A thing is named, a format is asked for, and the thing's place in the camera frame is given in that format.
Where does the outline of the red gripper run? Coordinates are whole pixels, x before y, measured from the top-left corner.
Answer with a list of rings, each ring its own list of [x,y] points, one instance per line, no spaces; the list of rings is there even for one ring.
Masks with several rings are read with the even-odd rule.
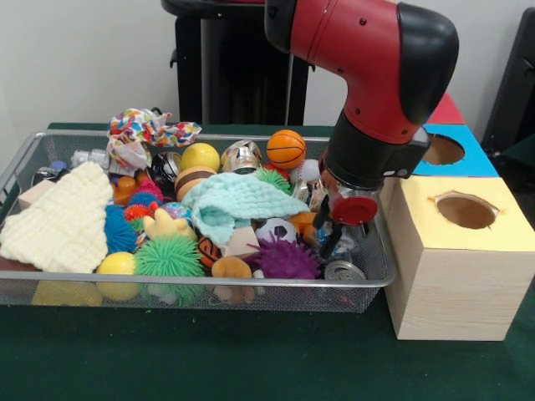
[[[329,259],[343,234],[343,225],[359,226],[372,221],[378,212],[377,191],[354,189],[345,186],[319,161],[319,172],[326,195],[313,219],[313,227],[323,232],[319,255]],[[330,217],[334,222],[324,225]]]

